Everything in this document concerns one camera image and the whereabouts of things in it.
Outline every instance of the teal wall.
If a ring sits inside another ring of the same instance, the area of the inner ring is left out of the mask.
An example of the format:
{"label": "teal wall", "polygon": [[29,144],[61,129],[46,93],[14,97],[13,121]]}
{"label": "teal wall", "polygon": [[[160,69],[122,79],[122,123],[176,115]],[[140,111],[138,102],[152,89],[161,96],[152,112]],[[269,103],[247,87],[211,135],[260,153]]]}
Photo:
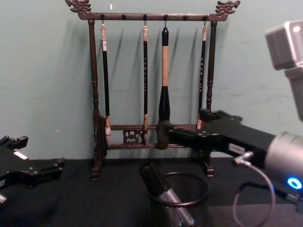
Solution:
{"label": "teal wall", "polygon": [[[214,12],[216,1],[92,0],[91,4],[92,11],[99,12],[209,13]],[[92,91],[87,23],[71,12],[64,0],[0,0],[0,5],[0,135],[27,135],[29,143],[23,153],[32,159],[91,158]],[[247,126],[266,132],[303,135],[290,85],[282,71],[273,69],[264,35],[271,26],[301,19],[302,7],[303,1],[299,0],[242,0],[237,12],[227,22],[218,24],[213,110],[240,115]],[[167,23],[173,123],[196,123],[202,24]],[[97,22],[100,110],[104,113],[99,26]],[[111,122],[140,124],[143,22],[108,21],[106,26]],[[150,123],[156,123],[163,23],[148,22],[148,27],[148,108]],[[113,133],[112,141],[122,142],[121,135]],[[188,149],[112,150],[107,157],[188,155]]]}

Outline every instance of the mesh pencil holder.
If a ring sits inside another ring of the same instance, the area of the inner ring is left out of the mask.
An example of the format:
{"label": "mesh pencil holder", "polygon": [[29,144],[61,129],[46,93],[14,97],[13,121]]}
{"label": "mesh pencil holder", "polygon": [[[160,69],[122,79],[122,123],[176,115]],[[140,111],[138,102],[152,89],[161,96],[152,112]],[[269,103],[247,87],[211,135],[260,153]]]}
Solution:
{"label": "mesh pencil holder", "polygon": [[167,202],[149,194],[151,227],[201,227],[207,221],[205,201],[210,184],[196,175],[174,172],[163,177],[171,185],[181,203]]}

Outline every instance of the hook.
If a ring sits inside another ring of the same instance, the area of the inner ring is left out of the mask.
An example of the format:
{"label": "hook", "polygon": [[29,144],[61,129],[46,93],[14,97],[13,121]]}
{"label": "hook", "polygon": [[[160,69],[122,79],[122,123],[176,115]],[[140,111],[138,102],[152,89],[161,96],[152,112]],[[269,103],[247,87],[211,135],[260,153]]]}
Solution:
{"label": "hook", "polygon": [[167,15],[167,14],[165,14],[165,15],[164,15],[164,17],[163,17],[163,19],[164,19],[164,27],[166,27],[166,23],[167,23],[167,17],[168,17],[168,15]]}
{"label": "hook", "polygon": [[147,15],[146,14],[143,15],[143,20],[144,20],[144,26],[146,26],[146,21],[147,21]]}
{"label": "hook", "polygon": [[101,14],[101,23],[104,24],[104,14]]}

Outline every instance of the blue led light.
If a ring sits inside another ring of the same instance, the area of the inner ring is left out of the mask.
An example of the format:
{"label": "blue led light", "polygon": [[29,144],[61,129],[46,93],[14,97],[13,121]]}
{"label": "blue led light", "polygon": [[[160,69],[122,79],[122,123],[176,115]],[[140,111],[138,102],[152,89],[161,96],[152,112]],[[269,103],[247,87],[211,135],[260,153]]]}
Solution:
{"label": "blue led light", "polygon": [[291,186],[294,189],[301,189],[302,188],[302,183],[297,178],[290,177],[287,180],[287,183],[289,184],[289,186]]}

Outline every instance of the black mesh basket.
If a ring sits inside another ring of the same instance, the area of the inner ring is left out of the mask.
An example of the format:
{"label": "black mesh basket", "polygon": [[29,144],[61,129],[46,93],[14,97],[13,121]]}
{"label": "black mesh basket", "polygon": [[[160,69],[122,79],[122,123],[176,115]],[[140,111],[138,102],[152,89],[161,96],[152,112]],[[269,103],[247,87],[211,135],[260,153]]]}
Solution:
{"label": "black mesh basket", "polygon": [[186,173],[164,174],[181,203],[166,202],[149,194],[151,227],[201,227],[207,219],[205,201],[210,184],[204,178]]}

